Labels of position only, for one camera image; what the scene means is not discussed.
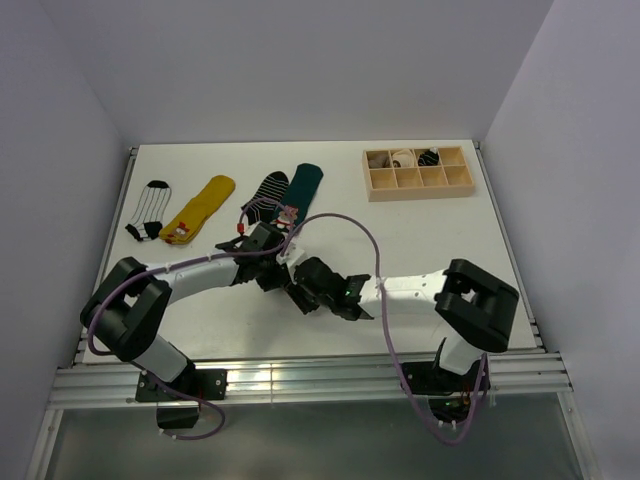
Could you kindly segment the dark green reindeer sock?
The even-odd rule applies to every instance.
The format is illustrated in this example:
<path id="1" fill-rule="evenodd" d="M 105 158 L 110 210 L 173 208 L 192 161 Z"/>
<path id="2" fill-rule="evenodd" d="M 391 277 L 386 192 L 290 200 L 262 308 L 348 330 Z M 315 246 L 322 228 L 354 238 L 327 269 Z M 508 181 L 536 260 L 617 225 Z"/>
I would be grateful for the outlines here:
<path id="1" fill-rule="evenodd" d="M 289 232 L 304 221 L 323 176 L 323 171 L 317 165 L 298 165 L 280 200 L 281 206 L 275 210 L 270 224 L 281 231 Z"/>

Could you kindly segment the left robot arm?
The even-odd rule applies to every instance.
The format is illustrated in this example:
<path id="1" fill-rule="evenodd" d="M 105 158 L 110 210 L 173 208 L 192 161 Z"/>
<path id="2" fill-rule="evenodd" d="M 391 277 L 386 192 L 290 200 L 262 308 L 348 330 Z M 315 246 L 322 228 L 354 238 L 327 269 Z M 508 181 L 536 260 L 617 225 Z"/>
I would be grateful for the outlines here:
<path id="1" fill-rule="evenodd" d="M 209 254 L 160 266 L 133 257 L 116 263 L 80 314 L 88 345 L 146 371 L 172 399 L 198 391 L 195 365 L 159 333 L 171 304 L 204 292 L 258 279 L 277 264 L 285 234 L 261 222 L 248 235 L 218 244 Z"/>

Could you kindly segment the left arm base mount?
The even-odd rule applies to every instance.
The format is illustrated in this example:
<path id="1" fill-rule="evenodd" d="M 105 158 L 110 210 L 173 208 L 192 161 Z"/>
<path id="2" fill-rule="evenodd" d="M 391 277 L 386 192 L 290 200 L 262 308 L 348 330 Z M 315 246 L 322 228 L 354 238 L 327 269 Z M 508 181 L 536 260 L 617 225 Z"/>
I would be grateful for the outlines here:
<path id="1" fill-rule="evenodd" d="M 197 440 L 217 434 L 226 423 L 226 414 L 216 404 L 225 399 L 228 371 L 198 369 L 188 371 L 171 383 L 163 383 L 148 372 L 141 372 L 134 400 L 156 405 L 156 424 L 165 435 L 180 440 Z M 188 434 L 205 411 L 218 415 L 218 424 L 209 432 Z"/>

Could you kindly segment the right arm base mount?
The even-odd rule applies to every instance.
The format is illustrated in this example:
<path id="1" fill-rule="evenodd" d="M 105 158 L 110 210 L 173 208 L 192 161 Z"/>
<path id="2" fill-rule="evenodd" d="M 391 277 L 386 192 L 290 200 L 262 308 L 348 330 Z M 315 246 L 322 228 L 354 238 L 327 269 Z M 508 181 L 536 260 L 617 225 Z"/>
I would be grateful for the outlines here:
<path id="1" fill-rule="evenodd" d="M 429 424 L 464 423 L 472 404 L 482 403 L 491 387 L 489 365 L 473 363 L 464 375 L 441 369 L 434 361 L 402 362 L 400 387 L 418 406 L 419 417 Z"/>

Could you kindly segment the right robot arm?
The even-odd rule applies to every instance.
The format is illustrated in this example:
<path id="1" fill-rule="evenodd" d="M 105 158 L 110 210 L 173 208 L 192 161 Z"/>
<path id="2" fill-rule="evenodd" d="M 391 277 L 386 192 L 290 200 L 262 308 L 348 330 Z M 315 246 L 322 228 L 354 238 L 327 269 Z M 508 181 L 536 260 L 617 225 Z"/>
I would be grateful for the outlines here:
<path id="1" fill-rule="evenodd" d="M 309 307 L 323 306 L 347 321 L 385 314 L 442 318 L 452 334 L 432 370 L 446 390 L 457 388 L 482 354 L 506 352 L 520 299 L 514 287 L 465 259 L 429 274 L 378 279 L 342 277 L 311 257 L 293 270 L 293 285 Z"/>

